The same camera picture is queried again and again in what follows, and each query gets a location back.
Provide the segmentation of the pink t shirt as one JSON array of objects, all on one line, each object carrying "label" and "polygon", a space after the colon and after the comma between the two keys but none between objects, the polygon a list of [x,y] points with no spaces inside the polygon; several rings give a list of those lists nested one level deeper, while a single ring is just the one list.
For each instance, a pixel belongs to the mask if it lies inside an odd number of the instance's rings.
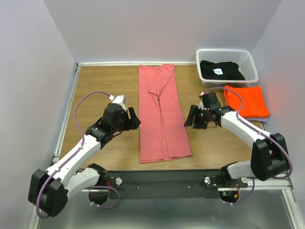
[{"label": "pink t shirt", "polygon": [[138,68],[141,164],[192,155],[173,64]]}]

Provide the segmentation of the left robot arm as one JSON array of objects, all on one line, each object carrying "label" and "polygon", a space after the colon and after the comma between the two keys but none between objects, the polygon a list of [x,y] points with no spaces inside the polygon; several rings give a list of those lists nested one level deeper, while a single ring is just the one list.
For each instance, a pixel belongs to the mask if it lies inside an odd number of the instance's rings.
[{"label": "left robot arm", "polygon": [[57,216],[69,198],[88,187],[102,188],[106,177],[100,166],[77,173],[80,166],[123,131],[139,128],[133,107],[110,103],[103,116],[82,134],[80,142],[56,164],[31,176],[28,201],[41,219]]}]

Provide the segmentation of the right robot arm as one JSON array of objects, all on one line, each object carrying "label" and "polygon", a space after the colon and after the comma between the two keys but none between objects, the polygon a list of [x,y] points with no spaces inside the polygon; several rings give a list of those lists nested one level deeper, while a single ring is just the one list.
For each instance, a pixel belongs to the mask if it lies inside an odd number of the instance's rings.
[{"label": "right robot arm", "polygon": [[285,138],[271,134],[244,119],[230,106],[221,106],[216,94],[202,93],[201,103],[191,105],[185,126],[206,129],[210,122],[223,127],[243,140],[252,150],[249,161],[233,162],[223,166],[216,181],[230,187],[236,180],[257,178],[266,181],[270,178],[285,179],[293,171]]}]

